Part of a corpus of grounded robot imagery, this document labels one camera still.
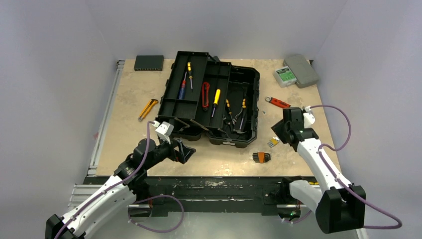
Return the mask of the black network switch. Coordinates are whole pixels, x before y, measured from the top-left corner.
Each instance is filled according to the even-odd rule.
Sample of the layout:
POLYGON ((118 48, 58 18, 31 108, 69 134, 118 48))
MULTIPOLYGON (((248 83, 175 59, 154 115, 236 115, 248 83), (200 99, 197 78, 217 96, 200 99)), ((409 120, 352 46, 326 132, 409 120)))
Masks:
POLYGON ((162 71, 163 64, 163 55, 137 55, 134 63, 134 71, 162 71))

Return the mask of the red black utility knife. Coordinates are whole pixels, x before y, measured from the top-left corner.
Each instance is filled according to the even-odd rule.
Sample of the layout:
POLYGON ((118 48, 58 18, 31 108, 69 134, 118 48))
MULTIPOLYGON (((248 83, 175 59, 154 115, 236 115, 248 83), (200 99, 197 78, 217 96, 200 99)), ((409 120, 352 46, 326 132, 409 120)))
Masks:
POLYGON ((202 96, 202 108, 204 111, 207 111, 210 105, 210 101, 209 101, 209 89, 210 89, 210 84, 207 81, 204 81, 202 83, 202 88, 201 88, 201 96, 202 96))

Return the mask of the aluminium frame rail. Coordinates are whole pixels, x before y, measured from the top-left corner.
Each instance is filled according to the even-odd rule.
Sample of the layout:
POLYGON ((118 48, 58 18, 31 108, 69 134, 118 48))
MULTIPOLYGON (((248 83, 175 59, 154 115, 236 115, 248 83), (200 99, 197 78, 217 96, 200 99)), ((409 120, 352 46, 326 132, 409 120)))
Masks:
POLYGON ((120 79, 123 73, 124 65, 125 65, 125 60, 117 61, 117 66, 116 66, 116 71, 114 75, 114 80, 112 83, 111 92, 106 104, 105 113, 104 113, 102 122, 100 124, 99 130, 97 132, 96 142, 92 151, 91 160, 90 160, 90 164, 89 164, 88 172, 87 172, 88 177, 93 177, 96 175, 96 171, 99 165, 101 152, 102 152, 105 137, 106 137, 108 124, 111 119, 115 97, 116 97, 120 79))

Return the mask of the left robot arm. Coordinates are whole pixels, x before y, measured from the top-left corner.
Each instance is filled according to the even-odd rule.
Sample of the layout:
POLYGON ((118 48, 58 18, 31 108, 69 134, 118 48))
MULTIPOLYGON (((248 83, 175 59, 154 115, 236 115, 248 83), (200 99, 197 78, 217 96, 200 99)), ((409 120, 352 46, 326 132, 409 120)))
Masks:
POLYGON ((83 203, 63 216, 52 215, 46 222, 47 239, 88 239, 107 220, 131 204, 153 201, 166 195, 152 196, 146 183, 147 170, 169 158, 185 164, 196 149, 184 146, 180 139, 161 141, 143 139, 114 174, 83 203))

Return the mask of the yellow hex key set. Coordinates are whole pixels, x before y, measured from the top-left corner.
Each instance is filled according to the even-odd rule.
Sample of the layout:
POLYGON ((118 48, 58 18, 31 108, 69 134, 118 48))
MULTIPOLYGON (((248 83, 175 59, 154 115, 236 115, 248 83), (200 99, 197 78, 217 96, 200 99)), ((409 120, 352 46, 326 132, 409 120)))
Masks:
POLYGON ((275 145, 277 145, 280 142, 280 139, 278 137, 272 137, 269 142, 267 143, 267 145, 272 148, 275 145))

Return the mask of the yellow utility knife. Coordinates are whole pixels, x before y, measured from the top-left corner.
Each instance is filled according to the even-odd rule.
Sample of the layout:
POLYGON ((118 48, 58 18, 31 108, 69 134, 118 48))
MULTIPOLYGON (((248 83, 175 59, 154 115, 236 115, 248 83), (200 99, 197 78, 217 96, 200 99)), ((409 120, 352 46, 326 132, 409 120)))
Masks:
POLYGON ((158 100, 157 99, 151 99, 145 106, 145 108, 142 110, 142 112, 140 113, 139 117, 138 117, 138 121, 142 121, 152 110, 152 108, 158 104, 158 100))

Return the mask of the orange hex key set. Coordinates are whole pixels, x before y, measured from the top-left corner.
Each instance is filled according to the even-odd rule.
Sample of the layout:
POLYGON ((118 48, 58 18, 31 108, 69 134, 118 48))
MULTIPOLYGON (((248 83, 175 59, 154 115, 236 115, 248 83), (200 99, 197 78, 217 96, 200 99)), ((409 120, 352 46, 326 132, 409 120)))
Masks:
POLYGON ((253 161, 255 163, 266 163, 271 160, 271 154, 266 152, 255 152, 252 154, 253 161))

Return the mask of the yellow handled pliers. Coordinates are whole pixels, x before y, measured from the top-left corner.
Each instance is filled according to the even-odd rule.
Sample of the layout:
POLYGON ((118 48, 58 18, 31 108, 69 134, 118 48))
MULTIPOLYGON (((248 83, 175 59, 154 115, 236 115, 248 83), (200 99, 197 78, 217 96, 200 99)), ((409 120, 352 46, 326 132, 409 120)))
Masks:
POLYGON ((242 98, 240 104, 238 104, 237 107, 232 107, 231 101, 226 99, 225 107, 231 124, 235 125, 238 120, 242 121, 244 119, 244 115, 246 114, 246 97, 242 98))

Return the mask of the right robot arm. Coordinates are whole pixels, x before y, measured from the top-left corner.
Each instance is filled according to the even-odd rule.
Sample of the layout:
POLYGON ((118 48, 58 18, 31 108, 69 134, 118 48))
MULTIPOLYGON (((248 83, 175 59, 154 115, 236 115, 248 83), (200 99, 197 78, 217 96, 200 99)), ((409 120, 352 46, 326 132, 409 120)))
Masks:
POLYGON ((354 186, 335 167, 321 148, 317 133, 306 126, 306 111, 298 107, 283 109, 283 119, 272 126, 282 143, 291 146, 311 169, 319 188, 304 179, 285 179, 277 193, 287 203, 295 199, 315 214, 316 222, 325 234, 360 229, 364 226, 366 193, 354 186))

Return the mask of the green white small box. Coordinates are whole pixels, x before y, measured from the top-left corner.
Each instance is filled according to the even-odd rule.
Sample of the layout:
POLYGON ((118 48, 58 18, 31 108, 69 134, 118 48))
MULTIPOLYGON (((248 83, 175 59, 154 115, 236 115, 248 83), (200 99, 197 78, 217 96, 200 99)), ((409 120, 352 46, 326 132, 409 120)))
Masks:
POLYGON ((297 81, 297 78, 288 66, 274 70, 273 76, 281 88, 293 85, 297 81))

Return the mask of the yellow black screwdriver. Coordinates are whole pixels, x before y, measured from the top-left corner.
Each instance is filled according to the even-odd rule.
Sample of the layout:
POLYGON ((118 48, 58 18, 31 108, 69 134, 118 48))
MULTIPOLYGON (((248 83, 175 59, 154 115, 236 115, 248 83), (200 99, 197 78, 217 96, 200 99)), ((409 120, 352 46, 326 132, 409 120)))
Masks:
POLYGON ((187 72, 189 74, 189 79, 190 79, 190 88, 191 88, 191 91, 193 91, 193 72, 192 72, 191 62, 187 62, 187 72))

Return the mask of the grey plastic case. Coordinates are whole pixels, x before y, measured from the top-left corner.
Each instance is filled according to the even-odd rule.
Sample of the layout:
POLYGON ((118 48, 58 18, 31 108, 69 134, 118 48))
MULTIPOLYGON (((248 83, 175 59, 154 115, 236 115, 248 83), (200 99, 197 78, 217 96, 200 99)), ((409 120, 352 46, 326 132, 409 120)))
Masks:
POLYGON ((288 66, 296 77, 298 88, 315 85, 320 77, 311 64, 301 54, 291 55, 284 59, 284 65, 288 66))

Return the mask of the small claw hammer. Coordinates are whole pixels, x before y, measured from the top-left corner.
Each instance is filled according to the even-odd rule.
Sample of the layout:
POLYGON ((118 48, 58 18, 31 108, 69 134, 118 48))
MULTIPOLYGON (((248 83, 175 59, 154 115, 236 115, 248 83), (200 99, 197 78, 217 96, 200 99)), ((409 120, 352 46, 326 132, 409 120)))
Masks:
POLYGON ((244 130, 244 127, 246 125, 246 118, 246 110, 243 110, 241 113, 237 114, 233 119, 231 132, 236 134, 245 134, 246 131, 244 130))

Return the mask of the blue red screwdriver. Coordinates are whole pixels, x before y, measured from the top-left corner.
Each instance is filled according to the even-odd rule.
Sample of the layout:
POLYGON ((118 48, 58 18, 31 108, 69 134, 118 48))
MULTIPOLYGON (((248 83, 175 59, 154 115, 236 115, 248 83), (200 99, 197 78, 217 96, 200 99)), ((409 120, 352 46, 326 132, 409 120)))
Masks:
POLYGON ((179 95, 178 95, 178 99, 179 100, 183 100, 185 98, 185 94, 186 94, 186 78, 187 78, 187 72, 185 71, 184 78, 182 80, 181 87, 180 87, 180 90, 179 90, 179 95))

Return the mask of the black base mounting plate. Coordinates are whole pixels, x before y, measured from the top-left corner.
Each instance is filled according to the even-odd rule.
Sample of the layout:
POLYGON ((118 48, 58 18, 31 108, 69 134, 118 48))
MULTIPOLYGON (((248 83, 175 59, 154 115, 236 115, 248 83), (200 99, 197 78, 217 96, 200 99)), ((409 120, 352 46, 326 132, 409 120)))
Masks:
POLYGON ((295 219, 308 212, 307 206, 293 198, 277 193, 285 179, 305 179, 312 184, 313 177, 193 177, 148 176, 152 196, 166 195, 153 201, 152 208, 145 203, 130 206, 135 216, 140 210, 149 210, 154 217, 169 212, 186 213, 258 213, 262 216, 280 216, 295 219))

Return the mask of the yellow handled screwdriver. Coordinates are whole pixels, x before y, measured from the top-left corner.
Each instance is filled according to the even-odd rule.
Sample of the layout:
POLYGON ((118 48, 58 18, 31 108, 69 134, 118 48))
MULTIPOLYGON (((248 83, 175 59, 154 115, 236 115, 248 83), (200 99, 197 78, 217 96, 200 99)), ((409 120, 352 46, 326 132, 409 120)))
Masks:
POLYGON ((212 118, 214 117, 216 108, 218 106, 218 102, 219 102, 219 98, 220 98, 220 93, 221 93, 221 90, 220 89, 217 89, 216 92, 215 92, 214 101, 213 101, 213 105, 212 105, 212 114, 211 114, 211 117, 212 118))

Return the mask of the black plastic toolbox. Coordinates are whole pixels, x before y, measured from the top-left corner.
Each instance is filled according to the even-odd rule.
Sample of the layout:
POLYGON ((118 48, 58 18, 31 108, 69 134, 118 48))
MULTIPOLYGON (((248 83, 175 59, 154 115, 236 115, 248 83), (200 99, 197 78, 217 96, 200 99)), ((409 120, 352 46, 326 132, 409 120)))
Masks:
POLYGON ((252 67, 236 66, 220 61, 207 52, 179 51, 171 66, 170 77, 166 82, 164 95, 160 101, 157 120, 166 121, 174 126, 172 135, 190 141, 196 141, 205 134, 210 143, 229 144, 245 148, 257 138, 260 73, 252 67), (187 72, 187 62, 191 62, 193 72, 193 91, 187 72), (178 99, 179 90, 185 71, 186 94, 178 99), (201 88, 204 81, 209 82, 209 101, 207 111, 202 108, 201 88), (212 105, 215 92, 221 90, 214 117, 212 105), (237 107, 246 97, 245 134, 231 132, 231 121, 226 111, 225 100, 237 107))

